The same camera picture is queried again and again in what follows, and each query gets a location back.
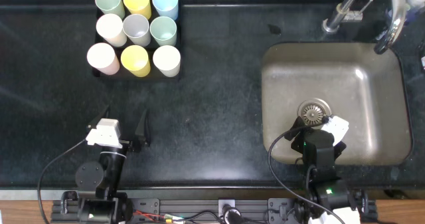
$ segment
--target sink basin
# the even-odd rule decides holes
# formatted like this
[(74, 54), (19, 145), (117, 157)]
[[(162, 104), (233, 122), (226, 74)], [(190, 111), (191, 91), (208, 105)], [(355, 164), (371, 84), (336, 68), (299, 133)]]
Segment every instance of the sink basin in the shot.
[[(400, 64), (374, 44), (286, 43), (271, 47), (262, 63), (264, 146), (292, 127), (298, 115), (306, 123), (334, 114), (349, 122), (347, 148), (337, 164), (399, 164), (412, 141)], [(294, 164), (301, 154), (282, 138), (272, 157)]]

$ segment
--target chrome faucet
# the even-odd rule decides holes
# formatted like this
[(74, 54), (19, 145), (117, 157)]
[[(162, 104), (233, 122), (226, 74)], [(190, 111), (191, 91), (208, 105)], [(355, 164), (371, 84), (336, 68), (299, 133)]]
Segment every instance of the chrome faucet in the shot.
[[(370, 0), (361, 11), (350, 11), (350, 6), (353, 4), (354, 0), (344, 0), (337, 5), (332, 17), (323, 21), (322, 29), (326, 33), (335, 33), (339, 28), (339, 24), (342, 22), (361, 21), (363, 18), (363, 11), (371, 1), (372, 0)], [(391, 2), (391, 25), (373, 49), (378, 55), (383, 54), (395, 42), (406, 19), (406, 0), (391, 0)]]

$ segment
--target wooden table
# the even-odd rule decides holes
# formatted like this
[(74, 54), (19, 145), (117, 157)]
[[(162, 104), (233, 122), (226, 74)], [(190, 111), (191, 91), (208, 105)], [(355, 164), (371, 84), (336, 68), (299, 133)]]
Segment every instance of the wooden table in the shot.
[[(378, 200), (379, 219), (398, 224), (425, 223), (425, 200)], [(43, 201), (50, 217), (52, 201)], [(37, 201), (0, 201), (3, 224), (44, 224)]]

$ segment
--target drain strainer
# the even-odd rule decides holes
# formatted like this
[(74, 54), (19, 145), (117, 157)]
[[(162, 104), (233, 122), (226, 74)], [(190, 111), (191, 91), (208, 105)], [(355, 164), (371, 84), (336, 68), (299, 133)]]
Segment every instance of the drain strainer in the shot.
[(308, 125), (319, 124), (324, 116), (330, 116), (331, 109), (327, 103), (318, 98), (304, 101), (298, 108), (298, 116)]

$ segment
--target faucet handle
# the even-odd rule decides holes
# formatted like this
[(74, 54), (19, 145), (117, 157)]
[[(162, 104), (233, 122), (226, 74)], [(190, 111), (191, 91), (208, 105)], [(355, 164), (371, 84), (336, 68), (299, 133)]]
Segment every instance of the faucet handle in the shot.
[(348, 11), (348, 13), (344, 16), (342, 22), (360, 22), (363, 20), (363, 11), (372, 3), (373, 0), (369, 0), (369, 2), (360, 10), (360, 11)]

